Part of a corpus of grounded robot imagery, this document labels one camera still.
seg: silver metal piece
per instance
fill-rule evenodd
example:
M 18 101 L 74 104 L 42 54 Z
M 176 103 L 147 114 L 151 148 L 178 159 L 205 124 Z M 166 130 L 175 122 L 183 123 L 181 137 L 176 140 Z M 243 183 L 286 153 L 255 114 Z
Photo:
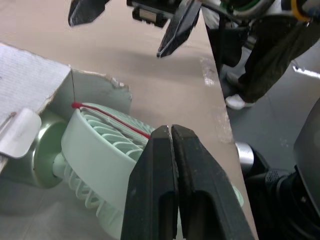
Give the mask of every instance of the silver metal piece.
M 39 115 L 23 108 L 0 129 L 0 154 L 19 159 L 27 154 L 41 126 Z
M 254 152 L 252 151 L 252 148 L 245 142 L 236 142 L 235 146 L 238 151 L 242 174 L 245 176 L 254 165 Z
M 295 66 L 295 65 L 292 66 L 292 68 L 298 74 L 307 75 L 308 77 L 311 77 L 311 78 L 320 79 L 320 73 L 317 73 L 315 71 L 309 71 L 306 69 L 302 69 L 302 68 Z
M 8 162 L 7 157 L 0 156 L 0 174 L 1 174 L 2 170 L 5 168 L 5 166 L 7 165 L 7 162 Z
M 134 8 L 144 9 L 146 11 L 149 11 L 149 12 L 152 12 L 152 13 L 155 13 L 155 14 L 162 14 L 167 19 L 172 19 L 173 16 L 174 16 L 172 13 L 169 13 L 169 12 L 166 12 L 166 11 L 161 11 L 159 9 L 156 9 L 156 8 L 153 8 L 153 7 L 150 7 L 150 6 L 146 6 L 144 4 L 137 3 L 137 2 L 134 2 L 134 1 L 132 2 L 132 6 Z

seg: beige table surface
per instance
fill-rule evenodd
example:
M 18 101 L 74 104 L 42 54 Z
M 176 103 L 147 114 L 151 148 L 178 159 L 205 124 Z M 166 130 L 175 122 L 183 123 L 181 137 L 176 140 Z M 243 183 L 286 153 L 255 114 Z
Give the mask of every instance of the beige table surface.
M 0 42 L 116 77 L 133 93 L 132 116 L 155 128 L 194 130 L 242 193 L 257 236 L 202 15 L 182 47 L 157 59 L 165 29 L 134 21 L 125 0 L 112 0 L 93 24 L 75 28 L 67 23 L 69 6 L 69 0 L 1 0 Z

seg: metal part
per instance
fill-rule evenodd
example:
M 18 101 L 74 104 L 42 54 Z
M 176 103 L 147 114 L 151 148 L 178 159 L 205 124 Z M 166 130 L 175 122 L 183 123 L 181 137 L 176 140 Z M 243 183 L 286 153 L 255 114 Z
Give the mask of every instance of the metal part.
M 236 142 L 235 146 L 238 151 L 242 175 L 246 176 L 254 165 L 254 152 L 252 151 L 252 148 L 245 142 Z
M 197 0 L 183 0 L 180 3 L 163 36 L 156 54 L 158 58 L 172 54 L 188 39 L 197 24 L 200 8 L 201 2 Z
M 310 71 L 310 70 L 307 70 L 307 69 L 302 69 L 302 68 L 297 67 L 297 66 L 292 66 L 292 68 L 298 74 L 303 74 L 303 75 L 306 75 L 308 77 L 316 78 L 316 79 L 320 80 L 320 73 L 317 73 L 315 71 Z
M 61 182 L 53 174 L 53 162 L 61 152 L 67 123 L 48 110 L 42 113 L 41 119 L 41 128 L 27 154 L 18 160 L 10 158 L 1 177 L 41 188 L 51 188 Z
M 0 156 L 0 174 L 2 172 L 2 170 L 5 168 L 5 166 L 8 163 L 8 158 L 4 157 L 4 156 Z
M 71 27 L 92 23 L 105 11 L 109 0 L 72 0 L 68 15 Z

